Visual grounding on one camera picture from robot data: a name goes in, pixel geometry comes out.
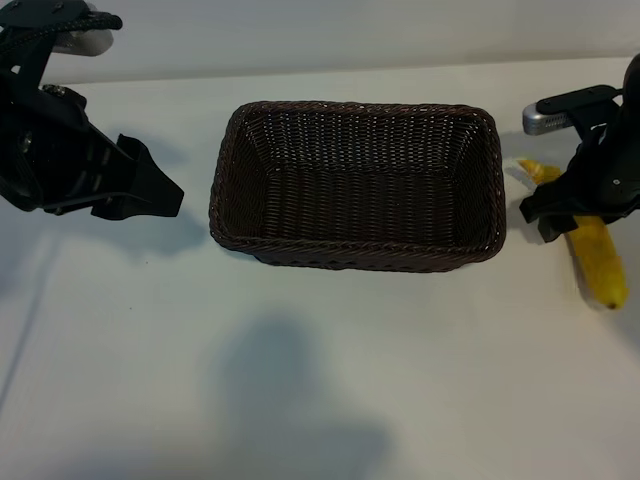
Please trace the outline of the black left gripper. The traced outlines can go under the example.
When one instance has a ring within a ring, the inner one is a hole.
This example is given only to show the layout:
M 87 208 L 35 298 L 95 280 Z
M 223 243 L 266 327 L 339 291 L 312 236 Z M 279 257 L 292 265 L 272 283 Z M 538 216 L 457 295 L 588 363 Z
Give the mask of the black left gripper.
M 40 89 L 1 76 L 1 196 L 18 209 L 64 215 L 90 208 L 102 219 L 176 217 L 183 190 L 140 140 L 111 141 L 85 114 L 86 99 L 66 87 Z M 120 149 L 134 160 L 120 195 Z

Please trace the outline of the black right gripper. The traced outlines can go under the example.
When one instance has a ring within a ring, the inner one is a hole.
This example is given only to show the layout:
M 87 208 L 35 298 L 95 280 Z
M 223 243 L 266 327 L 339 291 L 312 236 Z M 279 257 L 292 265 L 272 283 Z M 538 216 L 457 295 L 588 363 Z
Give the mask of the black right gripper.
M 611 223 L 639 208 L 639 97 L 564 94 L 559 101 L 581 144 L 564 177 L 537 186 L 519 206 L 527 223 L 538 219 L 545 243 L 578 228 L 573 215 Z

